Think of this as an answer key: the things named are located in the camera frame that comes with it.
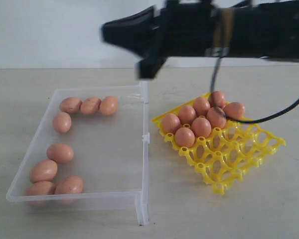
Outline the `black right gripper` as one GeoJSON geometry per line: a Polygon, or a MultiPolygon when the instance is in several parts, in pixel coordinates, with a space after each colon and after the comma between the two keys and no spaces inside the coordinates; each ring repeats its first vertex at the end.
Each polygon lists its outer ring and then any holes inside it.
{"type": "Polygon", "coordinates": [[[102,41],[126,49],[139,57],[136,77],[153,80],[168,57],[202,57],[212,46],[218,10],[210,0],[181,3],[166,0],[157,17],[150,6],[139,13],[106,22],[102,41]],[[154,54],[145,54],[155,37],[154,54]]]}

